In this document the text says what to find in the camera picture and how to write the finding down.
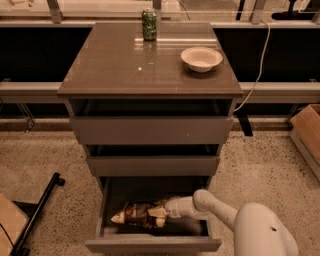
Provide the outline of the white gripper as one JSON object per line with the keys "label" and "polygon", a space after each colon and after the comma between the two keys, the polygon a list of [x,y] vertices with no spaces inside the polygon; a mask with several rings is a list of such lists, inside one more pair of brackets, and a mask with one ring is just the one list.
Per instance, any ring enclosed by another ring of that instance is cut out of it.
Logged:
{"label": "white gripper", "polygon": [[197,210],[193,203],[193,198],[188,197],[174,197],[170,198],[163,206],[157,206],[147,210],[148,214],[154,218],[154,226],[161,228],[165,225],[166,219],[191,217],[194,218]]}

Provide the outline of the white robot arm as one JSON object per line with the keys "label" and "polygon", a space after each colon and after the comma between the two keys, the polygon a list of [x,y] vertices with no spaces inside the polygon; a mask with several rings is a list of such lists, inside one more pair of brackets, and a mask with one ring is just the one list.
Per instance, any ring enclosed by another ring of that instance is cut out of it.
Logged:
{"label": "white robot arm", "polygon": [[234,256],[298,256],[296,240],[279,217],[260,203],[235,208],[199,189],[193,196],[171,198],[147,212],[163,226],[167,217],[206,219],[216,216],[232,232]]}

